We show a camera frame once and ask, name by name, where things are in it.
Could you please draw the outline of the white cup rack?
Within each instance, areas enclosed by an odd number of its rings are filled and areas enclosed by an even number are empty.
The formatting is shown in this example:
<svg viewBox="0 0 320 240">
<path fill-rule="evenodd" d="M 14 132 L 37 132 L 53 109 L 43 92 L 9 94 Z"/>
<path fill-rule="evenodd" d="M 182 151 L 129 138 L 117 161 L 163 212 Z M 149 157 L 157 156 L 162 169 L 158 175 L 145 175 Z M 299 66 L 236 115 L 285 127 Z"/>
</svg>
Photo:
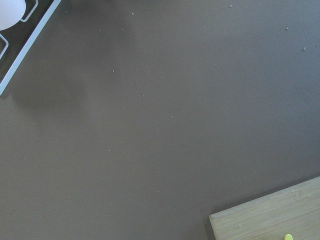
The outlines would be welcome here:
<svg viewBox="0 0 320 240">
<path fill-rule="evenodd" d="M 0 30 L 0 93 L 2 94 L 60 0 L 25 0 L 26 10 L 14 26 Z"/>
</svg>

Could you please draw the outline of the wooden cutting board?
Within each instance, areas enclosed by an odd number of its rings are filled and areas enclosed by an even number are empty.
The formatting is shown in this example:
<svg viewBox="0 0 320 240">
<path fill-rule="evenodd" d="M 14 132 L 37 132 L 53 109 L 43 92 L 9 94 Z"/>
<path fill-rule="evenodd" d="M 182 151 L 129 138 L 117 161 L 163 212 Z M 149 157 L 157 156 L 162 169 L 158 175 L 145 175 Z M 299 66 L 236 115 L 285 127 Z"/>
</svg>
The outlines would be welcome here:
<svg viewBox="0 0 320 240">
<path fill-rule="evenodd" d="M 320 238 L 319 177 L 265 195 L 209 217 L 217 240 Z"/>
</svg>

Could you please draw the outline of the white cup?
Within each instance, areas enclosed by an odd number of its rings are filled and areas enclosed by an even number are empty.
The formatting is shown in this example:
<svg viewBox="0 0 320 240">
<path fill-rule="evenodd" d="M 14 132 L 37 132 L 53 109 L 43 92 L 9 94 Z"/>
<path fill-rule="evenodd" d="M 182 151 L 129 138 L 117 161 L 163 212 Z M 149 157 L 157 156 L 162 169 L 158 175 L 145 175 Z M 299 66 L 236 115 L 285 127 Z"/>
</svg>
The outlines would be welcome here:
<svg viewBox="0 0 320 240">
<path fill-rule="evenodd" d="M 0 0 L 0 30 L 6 30 L 18 23 L 25 11 L 24 0 Z"/>
</svg>

